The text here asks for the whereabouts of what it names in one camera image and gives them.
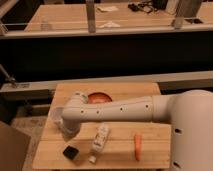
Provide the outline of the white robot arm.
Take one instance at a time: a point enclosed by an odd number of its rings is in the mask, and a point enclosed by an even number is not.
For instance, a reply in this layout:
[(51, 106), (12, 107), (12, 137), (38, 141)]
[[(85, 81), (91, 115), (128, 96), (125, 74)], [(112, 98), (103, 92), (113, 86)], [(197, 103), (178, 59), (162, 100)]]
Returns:
[(75, 136), (86, 122), (168, 122), (170, 170), (213, 171), (213, 92), (190, 90), (89, 104), (76, 93), (65, 105), (62, 123)]

